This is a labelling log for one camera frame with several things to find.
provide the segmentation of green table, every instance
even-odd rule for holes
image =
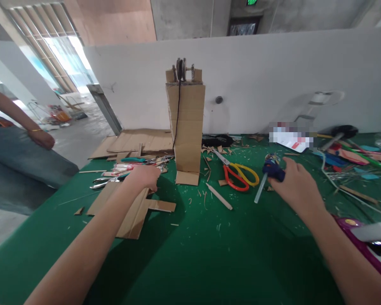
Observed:
[[[360,135],[355,141],[373,145],[373,136]],[[260,178],[267,153],[288,152],[266,140],[243,142],[250,148],[237,149],[227,157],[251,167]],[[333,195],[333,186],[319,173],[317,156],[305,153],[293,158],[313,174],[331,213],[364,222],[381,221],[380,214],[350,197]],[[83,170],[111,167],[106,160],[93,160]],[[205,167],[202,160],[201,172]],[[159,190],[153,198],[175,202],[175,212],[149,211],[139,240],[114,241],[85,304],[342,304],[314,239],[289,206],[275,192],[263,192],[255,204],[257,187],[247,193],[220,187],[217,180],[224,179],[224,173],[217,157],[210,167],[210,184],[234,210],[211,197],[205,185],[207,175],[201,175],[198,187],[175,185],[172,161],[158,180]],[[89,186],[99,176],[77,174],[0,246],[1,305],[22,304],[85,227],[84,222],[91,220],[87,215],[73,214],[82,206],[87,210],[96,194],[62,203],[90,194]],[[358,182],[349,187],[381,200],[381,186],[377,184]],[[208,192],[206,208],[198,190]]]

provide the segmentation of scissors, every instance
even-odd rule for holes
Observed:
[[[226,158],[224,158],[217,150],[213,149],[214,153],[216,154],[216,156],[218,156],[218,158],[223,162],[223,169],[224,169],[224,176],[226,177],[226,181],[227,183],[232,187],[234,188],[236,191],[248,191],[249,187],[250,186],[256,186],[258,185],[258,183],[260,183],[260,179],[258,178],[258,175],[255,171],[253,171],[251,168],[249,167],[246,167],[244,165],[241,165],[241,164],[235,164],[235,163],[230,163]],[[231,169],[230,169],[230,166],[234,167],[238,174],[237,175],[236,173],[234,173]],[[253,174],[254,178],[255,178],[255,182],[251,182],[250,180],[247,179],[246,175],[243,174],[243,172],[241,171],[241,169],[245,169],[246,171],[250,172]],[[229,173],[232,174],[236,179],[238,179],[239,181],[241,181],[241,183],[244,184],[244,187],[239,187],[239,186],[236,186],[234,185],[230,179],[229,179]]]

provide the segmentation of white partition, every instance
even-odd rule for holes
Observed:
[[[203,70],[204,133],[293,121],[315,91],[331,90],[345,98],[322,109],[318,130],[381,131],[381,28],[86,47],[85,54],[125,129],[169,129],[165,70],[186,57]]]

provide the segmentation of black wire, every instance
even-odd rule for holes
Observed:
[[[174,143],[172,144],[172,150],[174,150],[175,141],[177,139],[177,133],[178,133],[178,121],[179,121],[179,103],[181,102],[181,79],[179,79],[179,98],[178,98],[178,114],[177,114],[177,125],[175,127],[175,138]]]

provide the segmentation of cardboard piece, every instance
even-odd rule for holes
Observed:
[[[107,183],[86,214],[93,216],[96,215],[118,185],[119,183],[115,182]],[[175,203],[162,200],[150,200],[146,198],[148,194],[149,189],[144,189],[134,200],[126,217],[121,223],[116,237],[138,239],[140,237],[141,229],[143,227],[148,209],[164,212],[175,211]]]
[[[127,158],[129,154],[130,152],[119,152],[116,157],[116,163],[117,164],[122,163],[121,159]]]
[[[194,172],[180,172],[177,170],[177,178],[175,179],[176,184],[188,184],[188,185],[198,185],[199,184],[199,173]]]
[[[115,153],[108,152],[107,149],[116,141],[116,139],[116,136],[106,137],[88,159],[104,158],[115,155]]]
[[[198,185],[206,88],[201,79],[198,83],[181,83],[178,103],[179,83],[172,83],[171,80],[167,77],[166,93],[172,141],[175,142],[175,162],[178,171],[176,184]]]
[[[172,154],[172,136],[168,130],[134,129],[123,130],[107,151],[110,153],[137,152],[142,143],[143,153]]]
[[[85,209],[85,207],[81,207],[79,210],[77,210],[77,211],[75,212],[74,215],[78,215],[78,216],[82,215],[84,209]]]

